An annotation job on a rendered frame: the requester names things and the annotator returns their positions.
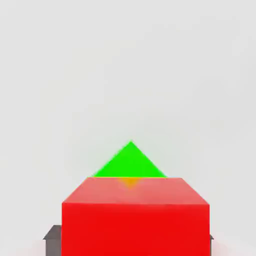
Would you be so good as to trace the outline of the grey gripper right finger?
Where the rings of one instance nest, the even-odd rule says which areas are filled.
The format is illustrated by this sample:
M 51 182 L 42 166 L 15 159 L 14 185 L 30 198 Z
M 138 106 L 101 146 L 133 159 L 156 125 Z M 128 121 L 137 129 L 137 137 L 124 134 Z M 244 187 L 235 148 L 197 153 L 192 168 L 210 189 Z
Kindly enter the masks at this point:
M 226 245 L 210 235 L 210 256 L 226 256 Z

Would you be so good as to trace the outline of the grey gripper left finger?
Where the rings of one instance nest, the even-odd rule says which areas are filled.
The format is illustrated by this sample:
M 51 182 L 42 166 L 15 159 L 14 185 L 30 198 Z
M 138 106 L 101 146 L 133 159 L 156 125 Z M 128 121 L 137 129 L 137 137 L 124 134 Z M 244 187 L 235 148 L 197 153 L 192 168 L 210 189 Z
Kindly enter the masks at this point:
M 41 240 L 32 245 L 29 256 L 61 256 L 61 229 L 61 225 L 53 225 Z

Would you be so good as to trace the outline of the small red cube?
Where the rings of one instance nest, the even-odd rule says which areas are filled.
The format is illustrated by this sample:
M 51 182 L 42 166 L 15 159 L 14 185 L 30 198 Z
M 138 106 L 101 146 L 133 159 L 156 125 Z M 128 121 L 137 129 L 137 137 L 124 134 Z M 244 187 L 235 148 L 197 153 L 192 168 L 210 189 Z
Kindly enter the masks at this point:
M 62 203 L 61 256 L 210 256 L 210 205 L 182 178 L 89 177 Z

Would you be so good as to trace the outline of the small green cube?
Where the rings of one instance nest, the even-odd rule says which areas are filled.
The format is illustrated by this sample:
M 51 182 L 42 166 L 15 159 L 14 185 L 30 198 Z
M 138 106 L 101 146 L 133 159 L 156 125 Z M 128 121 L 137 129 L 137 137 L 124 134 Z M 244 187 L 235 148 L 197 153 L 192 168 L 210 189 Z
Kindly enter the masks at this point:
M 166 175 L 135 145 L 129 141 L 94 177 L 165 178 Z

